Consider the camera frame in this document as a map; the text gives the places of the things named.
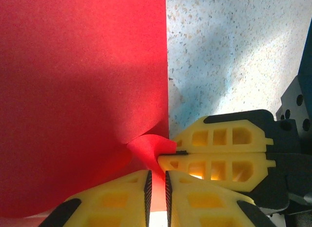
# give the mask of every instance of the red sheet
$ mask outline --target red sheet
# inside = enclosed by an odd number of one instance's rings
[[[166,2],[0,1],[0,216],[21,217],[168,136]]]
[[[128,148],[153,171],[151,211],[166,210],[165,173],[158,165],[161,154],[176,152],[176,143],[157,135],[143,135],[130,143]]]

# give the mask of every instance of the white speckled table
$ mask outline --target white speckled table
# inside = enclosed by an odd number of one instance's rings
[[[311,16],[312,0],[167,0],[170,136],[204,115],[275,114]]]

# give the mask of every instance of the red fabric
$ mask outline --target red fabric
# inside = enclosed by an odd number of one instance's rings
[[[0,1],[0,216],[21,217],[168,136],[166,1]]]

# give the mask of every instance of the yellow lattice pad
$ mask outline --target yellow lattice pad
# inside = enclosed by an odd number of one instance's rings
[[[166,195],[170,227],[254,227],[237,204],[253,200],[208,181],[168,171]]]
[[[146,227],[151,182],[142,170],[70,197],[82,202],[64,227]]]
[[[275,161],[265,153],[205,153],[159,156],[163,171],[188,173],[235,191],[252,191],[267,175]]]
[[[248,120],[205,124],[202,117],[174,138],[177,151],[194,153],[266,152],[273,139]]]

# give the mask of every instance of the bolt hole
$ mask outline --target bolt hole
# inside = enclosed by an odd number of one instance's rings
[[[291,116],[291,111],[289,109],[287,109],[285,112],[285,118],[289,119],[290,116]]]
[[[303,121],[302,127],[303,127],[304,131],[306,131],[306,132],[309,131],[309,129],[310,129],[310,120],[309,119],[305,119]]]
[[[303,103],[303,95],[299,94],[298,97],[297,97],[297,105],[301,106],[302,103]]]
[[[291,131],[291,129],[293,128],[292,124],[289,123],[288,121],[281,121],[279,123],[279,126],[281,127],[281,129],[283,129],[285,131]]]

